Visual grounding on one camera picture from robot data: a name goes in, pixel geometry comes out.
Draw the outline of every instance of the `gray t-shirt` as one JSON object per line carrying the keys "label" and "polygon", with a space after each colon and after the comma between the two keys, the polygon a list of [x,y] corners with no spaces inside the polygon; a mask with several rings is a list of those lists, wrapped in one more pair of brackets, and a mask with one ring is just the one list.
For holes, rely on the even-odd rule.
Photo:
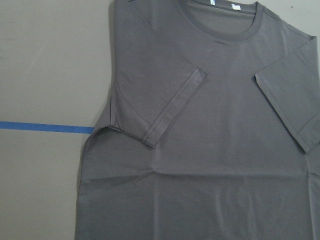
{"label": "gray t-shirt", "polygon": [[319,240],[317,37],[259,3],[115,0],[76,240]]}

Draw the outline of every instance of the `sleeve hem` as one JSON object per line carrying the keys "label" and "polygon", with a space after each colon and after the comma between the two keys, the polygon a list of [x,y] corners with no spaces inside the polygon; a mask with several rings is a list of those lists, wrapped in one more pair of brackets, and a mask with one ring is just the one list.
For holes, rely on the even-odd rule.
{"label": "sleeve hem", "polygon": [[297,127],[294,125],[292,120],[289,118],[288,114],[283,110],[281,105],[278,103],[274,95],[272,94],[271,89],[268,87],[268,85],[261,79],[258,73],[254,75],[255,81],[258,84],[258,86],[261,88],[267,99],[270,101],[273,108],[276,110],[277,114],[283,121],[286,128],[289,130],[291,135],[294,137],[294,139],[297,141],[297,143],[300,145],[300,147],[303,149],[305,153],[308,153],[312,146],[310,145],[309,141],[306,138],[306,135],[303,134],[301,131],[297,129]]}
{"label": "sleeve hem", "polygon": [[188,100],[196,92],[200,83],[206,78],[207,75],[208,73],[203,71],[201,68],[195,68],[195,70],[175,93],[160,115],[142,136],[142,142],[152,148],[156,146],[157,142],[162,138],[169,126],[186,106]]}

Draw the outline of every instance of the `short sleeve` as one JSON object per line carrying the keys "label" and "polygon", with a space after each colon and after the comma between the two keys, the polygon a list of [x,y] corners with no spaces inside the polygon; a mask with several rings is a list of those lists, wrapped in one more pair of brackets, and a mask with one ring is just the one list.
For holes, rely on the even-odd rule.
{"label": "short sleeve", "polygon": [[134,3],[115,1],[115,79],[96,129],[107,125],[154,148],[207,73],[155,31]]}
{"label": "short sleeve", "polygon": [[317,37],[255,73],[282,122],[304,150],[320,143],[320,80]]}

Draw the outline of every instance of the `crew neck collar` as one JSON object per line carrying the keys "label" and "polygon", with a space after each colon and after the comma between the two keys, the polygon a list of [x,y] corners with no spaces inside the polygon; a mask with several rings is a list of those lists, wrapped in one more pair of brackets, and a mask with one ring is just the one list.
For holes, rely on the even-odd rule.
{"label": "crew neck collar", "polygon": [[[263,20],[263,13],[265,6],[259,3],[258,1],[251,4],[243,4],[234,1],[228,0],[215,0],[215,5],[210,4],[210,0],[192,0],[195,3],[206,5],[208,8],[220,8],[226,11],[240,12],[240,13],[251,13],[254,14],[254,20],[251,26],[243,32],[239,33],[223,33],[216,30],[205,29],[202,25],[196,24],[195,19],[192,14],[189,12],[186,0],[174,0],[179,12],[182,17],[198,32],[200,32],[205,37],[226,43],[237,43],[245,42],[251,39],[260,29]],[[241,10],[233,10],[231,4],[240,5]]]}

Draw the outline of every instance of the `blue stripe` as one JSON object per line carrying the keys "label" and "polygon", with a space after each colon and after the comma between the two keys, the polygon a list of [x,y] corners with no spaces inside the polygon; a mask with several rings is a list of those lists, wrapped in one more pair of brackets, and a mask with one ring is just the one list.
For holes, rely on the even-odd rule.
{"label": "blue stripe", "polygon": [[69,125],[54,125],[54,124],[13,122],[13,121],[0,121],[0,129],[61,132],[61,133],[76,133],[76,134],[91,134],[92,131],[94,130],[93,127],[88,127],[88,126],[69,126]]}

